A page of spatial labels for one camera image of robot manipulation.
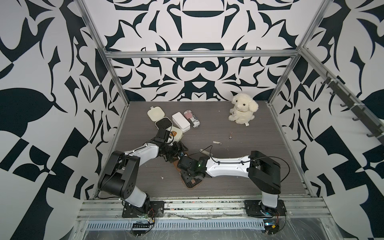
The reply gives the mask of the brown nail clipper case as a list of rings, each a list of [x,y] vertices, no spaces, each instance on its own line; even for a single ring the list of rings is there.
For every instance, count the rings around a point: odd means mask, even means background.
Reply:
[[[179,172],[179,174],[181,176],[182,183],[184,184],[184,186],[187,189],[191,190],[191,189],[199,186],[203,182],[203,180],[201,180],[201,179],[191,178],[190,176],[186,175],[184,170],[181,170],[178,168],[178,163],[179,163],[179,161],[175,161],[175,162],[173,162],[173,165],[176,168],[176,170]]]

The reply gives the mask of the cream nail clipper case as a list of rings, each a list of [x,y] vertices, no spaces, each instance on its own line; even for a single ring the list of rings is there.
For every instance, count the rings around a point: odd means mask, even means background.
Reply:
[[[171,143],[179,142],[183,137],[183,131],[177,127],[171,127],[170,129],[170,138]]]

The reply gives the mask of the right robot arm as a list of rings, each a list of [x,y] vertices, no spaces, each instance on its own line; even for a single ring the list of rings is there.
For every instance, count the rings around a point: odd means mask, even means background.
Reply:
[[[281,165],[262,154],[252,151],[240,158],[219,159],[202,156],[198,160],[183,155],[177,163],[186,185],[192,181],[202,181],[205,177],[243,177],[250,179],[262,192],[261,206],[276,209],[281,194]]]

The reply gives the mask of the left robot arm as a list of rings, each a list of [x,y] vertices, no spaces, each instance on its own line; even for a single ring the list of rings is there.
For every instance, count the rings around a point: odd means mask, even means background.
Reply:
[[[136,186],[140,166],[158,157],[172,163],[188,151],[181,141],[169,141],[170,133],[160,129],[154,138],[134,150],[111,153],[100,175],[98,192],[106,192],[136,208],[147,209],[149,195]]]

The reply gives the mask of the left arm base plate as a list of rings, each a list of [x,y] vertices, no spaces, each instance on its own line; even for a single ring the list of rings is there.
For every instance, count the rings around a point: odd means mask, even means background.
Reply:
[[[164,208],[164,201],[146,201],[140,208],[124,202],[122,218],[162,217],[164,215]]]

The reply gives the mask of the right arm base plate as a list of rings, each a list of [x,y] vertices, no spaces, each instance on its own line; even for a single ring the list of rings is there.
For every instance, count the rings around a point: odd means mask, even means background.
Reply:
[[[266,207],[261,200],[245,200],[245,210],[249,217],[270,219],[281,216],[286,216],[287,210],[285,203],[278,200],[276,208]]]

